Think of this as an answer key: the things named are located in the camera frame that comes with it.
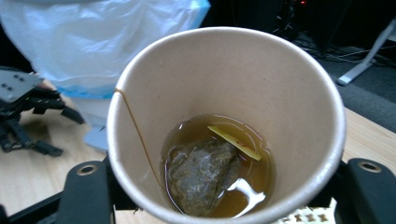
wooden table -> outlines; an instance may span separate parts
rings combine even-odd
[[[347,137],[344,161],[365,158],[396,172],[396,133],[346,110]],[[83,143],[89,130],[49,110],[45,115],[25,112],[21,124],[36,140],[44,140],[62,148],[64,154],[53,158],[32,150],[0,152],[0,204],[10,216],[38,203],[64,188],[67,172],[84,161],[101,161],[106,155]],[[124,211],[116,214],[118,223],[162,223],[146,212]]]

tea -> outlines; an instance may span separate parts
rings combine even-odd
[[[240,150],[237,151],[236,159],[239,160],[237,177],[245,179],[248,184],[256,191],[263,192],[266,199],[257,204],[255,208],[261,209],[266,205],[268,196],[274,187],[274,165],[269,148],[263,138],[258,136],[250,127],[243,122],[220,115],[201,115],[179,123],[168,135],[163,145],[162,172],[167,193],[176,208],[179,208],[173,198],[171,190],[168,188],[168,170],[171,160],[177,154],[179,148],[193,142],[216,140],[226,142],[217,134],[211,132],[208,126],[216,126],[227,134],[237,138],[243,145],[251,148],[261,157],[259,161],[251,159]],[[219,204],[206,217],[234,217],[238,215],[248,205],[247,197],[237,190],[224,190]]]

tea bag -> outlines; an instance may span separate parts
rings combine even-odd
[[[229,143],[199,141],[173,150],[168,188],[178,208],[190,216],[207,216],[237,179],[240,161]]]

plastic bag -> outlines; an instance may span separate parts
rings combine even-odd
[[[167,186],[172,201],[186,215],[204,217],[219,204],[237,179],[236,149],[218,140],[192,142],[170,151]]]
[[[0,16],[11,41],[60,92],[108,99],[140,50],[198,28],[209,7],[206,0],[0,0]]]

blue plastic bag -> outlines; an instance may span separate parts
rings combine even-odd
[[[35,71],[60,92],[106,99],[140,50],[198,28],[209,8],[207,0],[0,0],[0,18]]]

